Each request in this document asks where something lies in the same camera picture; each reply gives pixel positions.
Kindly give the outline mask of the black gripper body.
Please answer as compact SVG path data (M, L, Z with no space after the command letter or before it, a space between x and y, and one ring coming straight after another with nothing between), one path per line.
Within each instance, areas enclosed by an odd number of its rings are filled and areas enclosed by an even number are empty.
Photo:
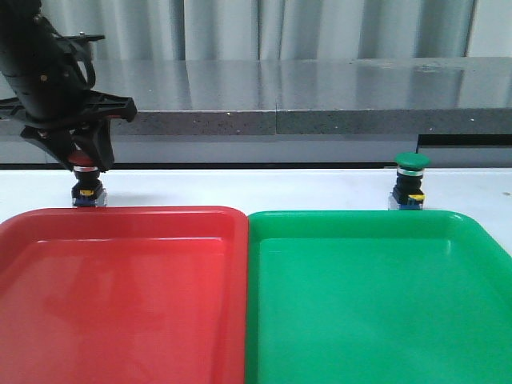
M83 47L102 38L2 33L1 72L15 96L1 100L1 117L44 130L105 118L133 121L132 98L93 90L95 71Z

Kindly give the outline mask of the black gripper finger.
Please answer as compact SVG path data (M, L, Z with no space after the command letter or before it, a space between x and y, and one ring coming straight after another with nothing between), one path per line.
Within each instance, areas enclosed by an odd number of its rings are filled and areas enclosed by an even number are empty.
M73 170L74 166L68 157L76 147L68 130L41 130L26 126L21 132L21 137L29 144L43 150L65 169Z
M71 137L77 147L71 155L71 163L74 166L97 167L100 171L111 169L114 164L114 152L108 119L81 126Z

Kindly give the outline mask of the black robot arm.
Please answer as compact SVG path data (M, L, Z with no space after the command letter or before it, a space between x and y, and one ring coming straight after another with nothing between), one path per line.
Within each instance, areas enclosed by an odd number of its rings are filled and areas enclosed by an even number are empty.
M68 170L81 159L105 172L114 164L110 121L133 121L136 105L94 90L88 45L99 35L62 36L41 7L1 3L1 73L14 92L1 101L1 116L21 122L21 136Z

